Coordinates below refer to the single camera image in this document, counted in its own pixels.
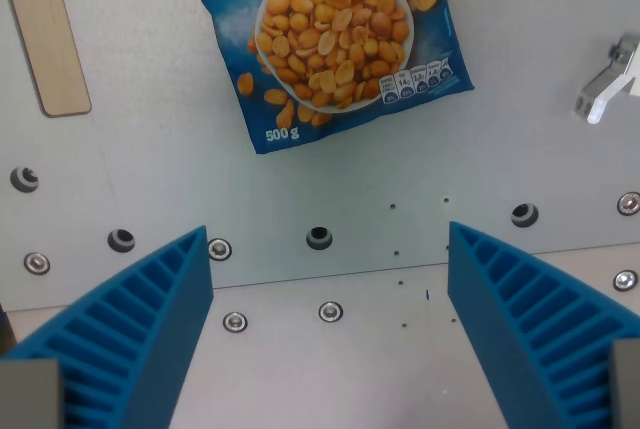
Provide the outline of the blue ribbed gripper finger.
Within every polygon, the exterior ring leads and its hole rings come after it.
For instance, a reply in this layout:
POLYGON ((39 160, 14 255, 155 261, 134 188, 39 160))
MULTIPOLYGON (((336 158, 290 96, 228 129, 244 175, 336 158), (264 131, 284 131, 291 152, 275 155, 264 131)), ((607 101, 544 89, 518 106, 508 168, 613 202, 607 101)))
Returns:
POLYGON ((213 298, 200 226, 86 293, 4 358, 59 363, 66 428, 167 428, 213 298))
POLYGON ((508 427, 612 427, 609 354, 638 336, 637 314, 458 222, 447 292, 508 427))

